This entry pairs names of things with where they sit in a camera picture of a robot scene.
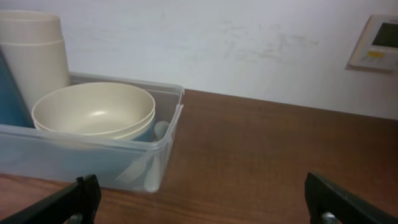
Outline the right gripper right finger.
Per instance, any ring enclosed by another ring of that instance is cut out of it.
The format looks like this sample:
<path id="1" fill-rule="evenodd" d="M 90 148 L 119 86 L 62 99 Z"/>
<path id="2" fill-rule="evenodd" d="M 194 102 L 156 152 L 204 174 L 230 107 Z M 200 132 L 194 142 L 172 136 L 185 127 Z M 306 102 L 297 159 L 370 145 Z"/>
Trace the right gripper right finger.
<path id="1" fill-rule="evenodd" d="M 305 201 L 310 224 L 397 224 L 396 217 L 313 172 L 305 179 Z"/>

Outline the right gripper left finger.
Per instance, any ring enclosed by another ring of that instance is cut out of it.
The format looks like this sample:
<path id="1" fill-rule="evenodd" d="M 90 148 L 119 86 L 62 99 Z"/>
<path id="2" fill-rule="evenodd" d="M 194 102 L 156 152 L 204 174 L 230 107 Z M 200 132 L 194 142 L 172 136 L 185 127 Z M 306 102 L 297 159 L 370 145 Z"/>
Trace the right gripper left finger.
<path id="1" fill-rule="evenodd" d="M 1 224 L 84 223 L 93 224 L 101 200 L 101 189 L 94 174 L 1 220 Z"/>

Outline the white plastic spoon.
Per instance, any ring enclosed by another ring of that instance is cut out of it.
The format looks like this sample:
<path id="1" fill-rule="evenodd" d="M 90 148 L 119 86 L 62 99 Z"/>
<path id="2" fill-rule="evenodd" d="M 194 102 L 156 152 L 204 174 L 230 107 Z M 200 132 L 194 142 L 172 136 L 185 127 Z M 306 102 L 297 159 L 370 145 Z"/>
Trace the white plastic spoon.
<path id="1" fill-rule="evenodd" d="M 154 126 L 154 134 L 156 136 L 156 140 L 161 140 L 168 128 L 170 123 L 166 121 L 159 121 Z M 146 192 L 156 192 L 159 190 L 160 187 L 160 157 L 156 154 L 152 160 L 152 166 L 147 171 L 147 175 L 144 181 L 144 188 Z"/>

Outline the cream bowl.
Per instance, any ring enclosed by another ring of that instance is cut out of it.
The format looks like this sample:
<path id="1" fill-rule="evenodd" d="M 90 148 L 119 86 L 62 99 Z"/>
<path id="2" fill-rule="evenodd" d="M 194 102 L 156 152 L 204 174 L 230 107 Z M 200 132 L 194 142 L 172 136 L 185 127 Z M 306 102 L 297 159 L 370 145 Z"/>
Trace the cream bowl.
<path id="1" fill-rule="evenodd" d="M 138 138 L 150 130 L 154 120 L 151 115 L 138 124 L 137 116 L 105 111 L 73 115 L 35 114 L 32 117 L 35 127 L 40 130 L 107 139 Z"/>
<path id="2" fill-rule="evenodd" d="M 137 116 L 137 123 L 142 124 L 155 115 L 155 106 L 154 97 L 142 88 L 125 83 L 93 82 L 68 86 L 45 95 L 34 105 L 31 117 L 35 114 L 73 115 L 105 111 Z"/>

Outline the blue bowl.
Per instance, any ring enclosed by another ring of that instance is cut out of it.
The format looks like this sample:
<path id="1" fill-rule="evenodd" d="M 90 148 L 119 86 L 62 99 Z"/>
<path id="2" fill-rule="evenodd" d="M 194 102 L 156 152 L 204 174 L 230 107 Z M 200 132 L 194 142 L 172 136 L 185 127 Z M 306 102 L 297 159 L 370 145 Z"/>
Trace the blue bowl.
<path id="1" fill-rule="evenodd" d="M 133 141 L 152 142 L 156 139 L 154 134 L 155 121 L 152 120 L 145 132 L 133 139 Z"/>

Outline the blue cup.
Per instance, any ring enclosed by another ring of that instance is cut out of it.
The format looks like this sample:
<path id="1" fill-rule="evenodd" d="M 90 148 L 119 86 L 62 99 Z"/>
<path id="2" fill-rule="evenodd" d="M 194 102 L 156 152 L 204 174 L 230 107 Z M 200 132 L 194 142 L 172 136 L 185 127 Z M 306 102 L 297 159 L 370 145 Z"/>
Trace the blue cup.
<path id="1" fill-rule="evenodd" d="M 1 55 L 1 124 L 33 128 L 18 87 Z"/>

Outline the cream cup front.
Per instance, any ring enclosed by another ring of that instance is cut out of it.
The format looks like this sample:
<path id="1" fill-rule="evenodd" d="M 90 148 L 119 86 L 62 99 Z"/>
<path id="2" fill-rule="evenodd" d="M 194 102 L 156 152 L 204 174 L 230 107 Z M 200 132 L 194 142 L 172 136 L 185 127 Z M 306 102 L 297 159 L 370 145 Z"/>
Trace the cream cup front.
<path id="1" fill-rule="evenodd" d="M 1 44 L 1 53 L 31 111 L 43 96 L 70 84 L 65 41 Z"/>

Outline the cream cup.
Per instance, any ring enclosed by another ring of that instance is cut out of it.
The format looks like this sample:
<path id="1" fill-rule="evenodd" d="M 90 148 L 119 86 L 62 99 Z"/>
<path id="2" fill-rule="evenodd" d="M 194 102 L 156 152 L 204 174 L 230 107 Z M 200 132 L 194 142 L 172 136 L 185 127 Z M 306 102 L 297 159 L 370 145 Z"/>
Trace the cream cup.
<path id="1" fill-rule="evenodd" d="M 70 84 L 65 41 L 1 44 L 1 53 L 31 111 L 43 96 Z"/>
<path id="2" fill-rule="evenodd" d="M 60 17 L 55 14 L 1 10 L 2 44 L 44 44 L 62 39 Z"/>

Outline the white plastic fork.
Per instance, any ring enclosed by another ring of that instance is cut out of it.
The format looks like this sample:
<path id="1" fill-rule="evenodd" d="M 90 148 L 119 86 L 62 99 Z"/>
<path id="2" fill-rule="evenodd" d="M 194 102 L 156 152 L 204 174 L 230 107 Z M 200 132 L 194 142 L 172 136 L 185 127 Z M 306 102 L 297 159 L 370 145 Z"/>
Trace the white plastic fork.
<path id="1" fill-rule="evenodd" d="M 145 171 L 147 162 L 151 157 L 151 154 L 145 154 L 132 161 L 131 164 L 116 178 L 116 180 L 122 183 L 129 183 L 137 179 Z"/>

